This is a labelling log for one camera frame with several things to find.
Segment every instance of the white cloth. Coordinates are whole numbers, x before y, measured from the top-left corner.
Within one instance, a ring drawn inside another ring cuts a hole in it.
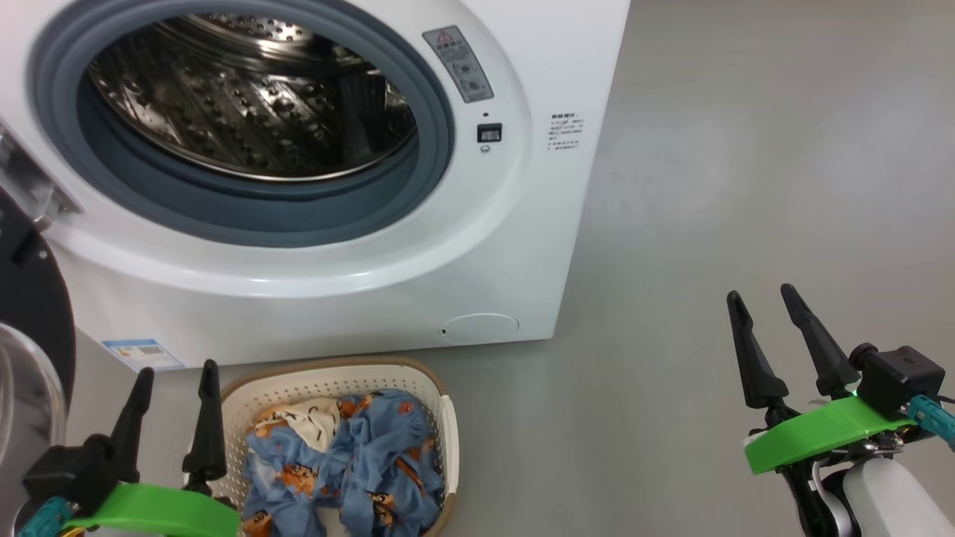
[[[339,421],[338,399],[318,397],[298,404],[274,407],[262,414],[255,426],[258,429],[287,423],[308,447],[325,453],[329,450]]]

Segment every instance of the door hinge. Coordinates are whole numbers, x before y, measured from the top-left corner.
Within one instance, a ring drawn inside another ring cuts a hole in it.
[[[3,125],[0,125],[0,189],[40,231],[49,228],[59,215],[75,210],[59,186],[24,153]]]

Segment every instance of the green plastic part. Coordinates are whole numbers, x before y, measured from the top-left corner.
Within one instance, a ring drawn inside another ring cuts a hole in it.
[[[761,474],[882,431],[914,424],[908,419],[889,421],[855,396],[836,399],[779,423],[746,446],[746,459],[753,473]]]
[[[105,526],[174,537],[235,537],[239,513],[198,492],[120,483],[94,516],[63,526]]]

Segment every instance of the energy label sticker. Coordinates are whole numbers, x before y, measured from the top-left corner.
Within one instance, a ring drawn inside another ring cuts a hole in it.
[[[103,341],[103,346],[126,363],[133,371],[151,367],[156,371],[184,369],[182,362],[176,360],[169,351],[155,339],[121,339]]]

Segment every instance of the washing machine door opening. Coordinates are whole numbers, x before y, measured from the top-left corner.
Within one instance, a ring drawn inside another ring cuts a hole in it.
[[[114,42],[88,73],[156,147],[250,180],[347,177],[416,132],[407,99],[369,61],[267,15],[167,19]]]
[[[87,0],[40,43],[36,113],[74,170],[204,239],[364,236],[421,204],[454,149],[435,72],[345,2]]]

